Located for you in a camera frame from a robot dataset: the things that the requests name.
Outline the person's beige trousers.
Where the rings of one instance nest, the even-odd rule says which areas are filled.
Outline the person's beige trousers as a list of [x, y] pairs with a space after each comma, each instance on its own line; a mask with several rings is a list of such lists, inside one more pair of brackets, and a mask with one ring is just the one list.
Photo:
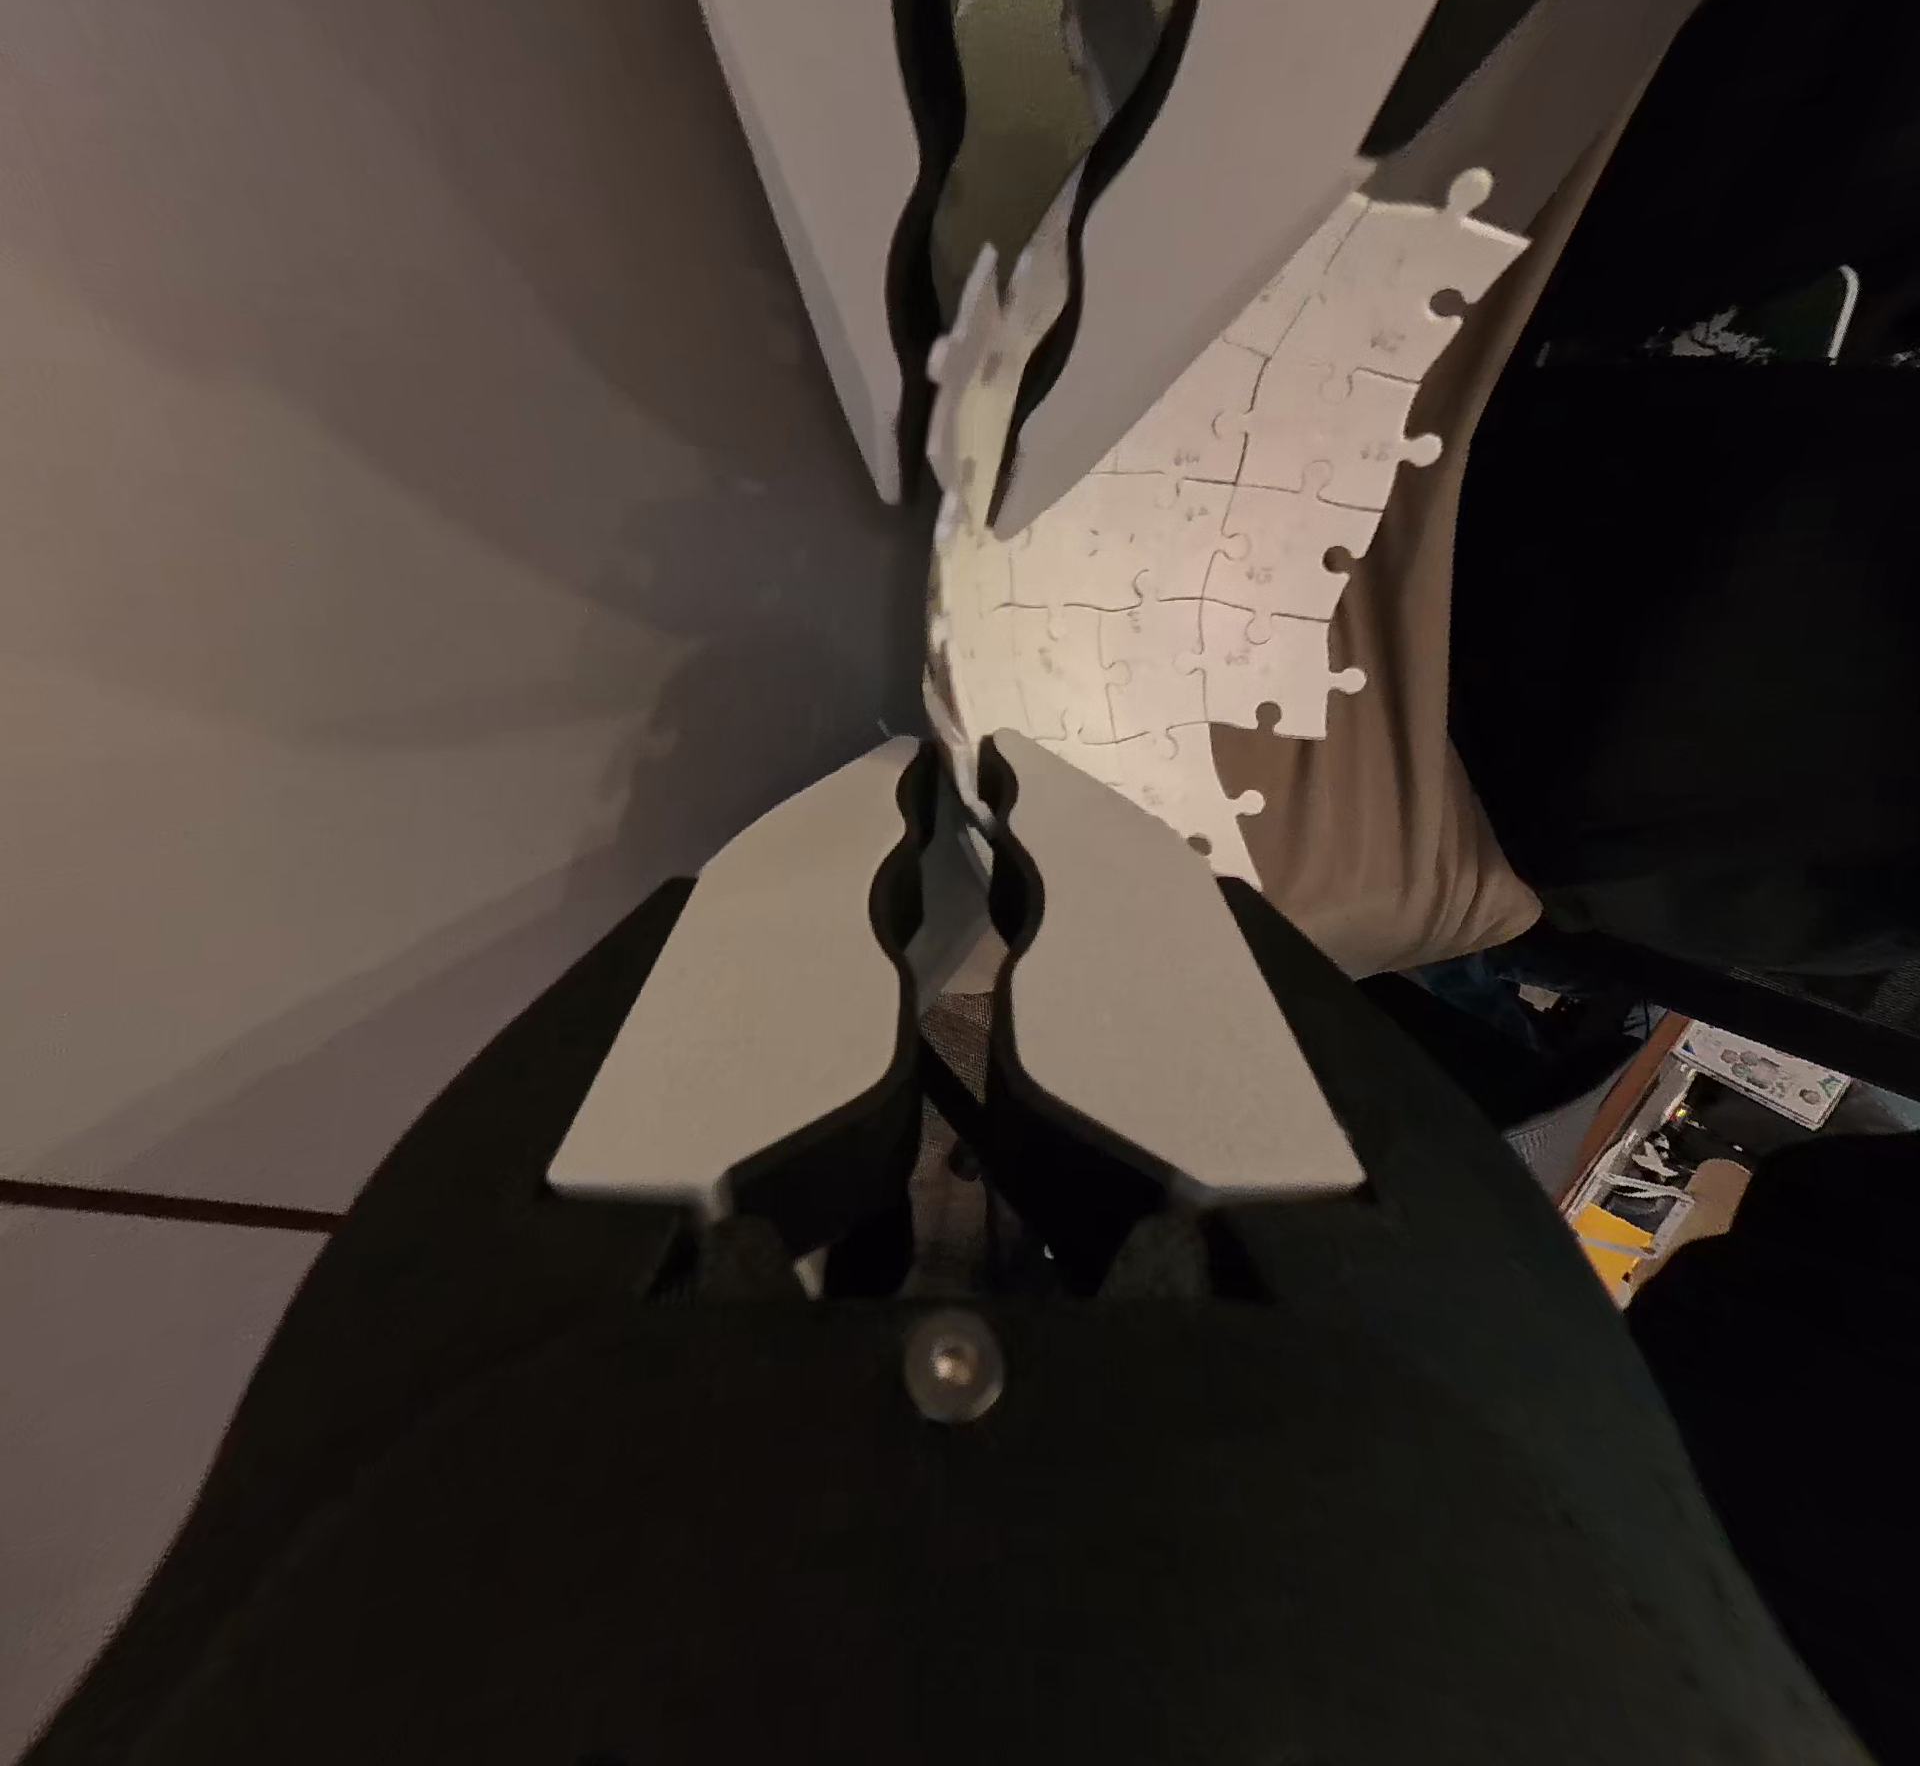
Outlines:
[[1524, 256], [1474, 302], [1415, 386], [1442, 452], [1389, 491], [1332, 618], [1368, 670], [1323, 739], [1211, 727], [1219, 773], [1260, 795], [1260, 892], [1350, 978], [1524, 934], [1540, 896], [1507, 864], [1452, 749], [1457, 522], [1469, 442], [1649, 81], [1706, 0], [1439, 0], [1361, 155], [1365, 191], [1442, 204], [1488, 170], [1479, 208]]

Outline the person's black jacket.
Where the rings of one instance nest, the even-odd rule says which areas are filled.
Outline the person's black jacket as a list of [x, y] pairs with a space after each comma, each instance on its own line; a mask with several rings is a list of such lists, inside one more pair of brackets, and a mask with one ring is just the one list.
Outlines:
[[1457, 749], [1544, 922], [1916, 1047], [1916, 0], [1706, 0], [1477, 428]]

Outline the yellow box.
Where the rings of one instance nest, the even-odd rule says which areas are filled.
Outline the yellow box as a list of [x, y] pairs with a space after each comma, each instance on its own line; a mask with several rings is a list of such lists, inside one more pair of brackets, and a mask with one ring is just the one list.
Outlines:
[[1626, 1139], [1574, 1182], [1561, 1218], [1620, 1311], [1680, 1245], [1697, 1208], [1690, 1177], [1663, 1147]]

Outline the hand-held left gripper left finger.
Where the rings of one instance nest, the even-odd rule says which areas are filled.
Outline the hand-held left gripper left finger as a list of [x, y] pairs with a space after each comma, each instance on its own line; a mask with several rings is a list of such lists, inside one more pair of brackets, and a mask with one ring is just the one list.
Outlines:
[[699, 874], [548, 1182], [709, 1218], [870, 1218], [915, 1163], [922, 851], [941, 753], [888, 739]]

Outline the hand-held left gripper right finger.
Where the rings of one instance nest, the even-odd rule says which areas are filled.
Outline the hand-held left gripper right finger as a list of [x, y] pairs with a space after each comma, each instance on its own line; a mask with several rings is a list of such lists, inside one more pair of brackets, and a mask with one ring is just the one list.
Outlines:
[[1197, 1202], [1348, 1199], [1365, 1166], [1210, 861], [1011, 727], [979, 743], [1011, 1068]]

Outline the white picture leaflet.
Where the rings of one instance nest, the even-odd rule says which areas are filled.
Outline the white picture leaflet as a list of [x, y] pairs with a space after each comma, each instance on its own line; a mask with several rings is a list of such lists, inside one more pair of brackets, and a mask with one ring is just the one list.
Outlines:
[[1703, 1021], [1680, 1033], [1671, 1058], [1809, 1132], [1822, 1129], [1853, 1086], [1842, 1071]]

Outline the partly built puzzle ball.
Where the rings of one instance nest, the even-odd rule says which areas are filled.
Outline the partly built puzzle ball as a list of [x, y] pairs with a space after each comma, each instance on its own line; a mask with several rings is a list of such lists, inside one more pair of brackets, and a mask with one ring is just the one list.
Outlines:
[[935, 527], [926, 704], [958, 795], [989, 821], [978, 749], [1004, 727], [1171, 825], [1219, 874], [1254, 882], [1211, 727], [1322, 739], [1330, 626], [1403, 468], [1442, 442], [1411, 433], [1415, 386], [1459, 315], [1527, 240], [1485, 221], [1488, 170], [1442, 204], [1348, 196], [1285, 270], [1095, 469], [1011, 538]]

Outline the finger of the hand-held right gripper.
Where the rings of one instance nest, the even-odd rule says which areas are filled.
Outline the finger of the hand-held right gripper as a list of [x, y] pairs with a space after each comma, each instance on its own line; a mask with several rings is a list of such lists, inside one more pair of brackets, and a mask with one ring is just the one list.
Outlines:
[[1011, 538], [1095, 469], [1138, 416], [1368, 177], [1361, 140], [1439, 0], [1194, 0], [1128, 153], [1108, 122], [1062, 217], [1018, 272], [1040, 277], [1040, 360], [995, 499]]
[[699, 2], [833, 393], [899, 504], [946, 333], [935, 217], [966, 122], [951, 0]]

